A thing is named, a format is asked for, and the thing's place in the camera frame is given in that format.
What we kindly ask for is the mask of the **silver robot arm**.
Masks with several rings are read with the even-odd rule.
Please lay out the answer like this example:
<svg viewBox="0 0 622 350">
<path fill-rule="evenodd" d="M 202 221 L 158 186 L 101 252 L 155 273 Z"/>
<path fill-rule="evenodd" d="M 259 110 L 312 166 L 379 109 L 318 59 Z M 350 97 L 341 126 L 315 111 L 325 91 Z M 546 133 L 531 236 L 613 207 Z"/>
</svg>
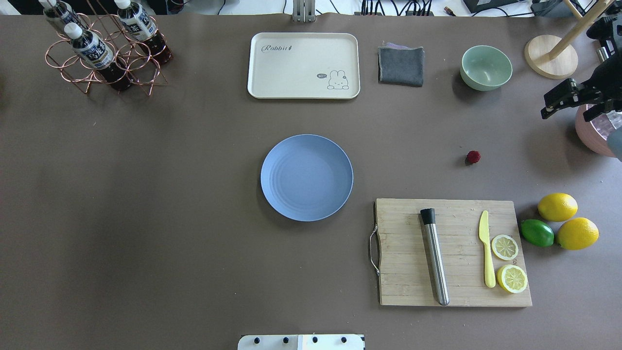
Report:
<svg viewBox="0 0 622 350">
<path fill-rule="evenodd" d="M 591 151 L 621 159 L 621 53 L 615 53 L 578 83 L 567 78 L 544 94 L 544 119 L 565 108 L 577 107 L 575 130 Z"/>
</svg>

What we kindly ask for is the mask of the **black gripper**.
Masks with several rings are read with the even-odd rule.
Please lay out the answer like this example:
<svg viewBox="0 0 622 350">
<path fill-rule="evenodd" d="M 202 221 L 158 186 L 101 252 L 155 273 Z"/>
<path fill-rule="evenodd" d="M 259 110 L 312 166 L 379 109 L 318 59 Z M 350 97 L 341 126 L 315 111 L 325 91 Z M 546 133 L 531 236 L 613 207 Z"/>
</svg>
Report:
<svg viewBox="0 0 622 350">
<path fill-rule="evenodd" d="M 560 109 L 591 104 L 583 113 L 584 121 L 590 122 L 602 114 L 622 110 L 622 59 L 611 56 L 602 62 L 592 76 L 577 85 L 574 79 L 566 79 L 544 94 L 545 107 L 541 110 L 543 120 Z"/>
</svg>

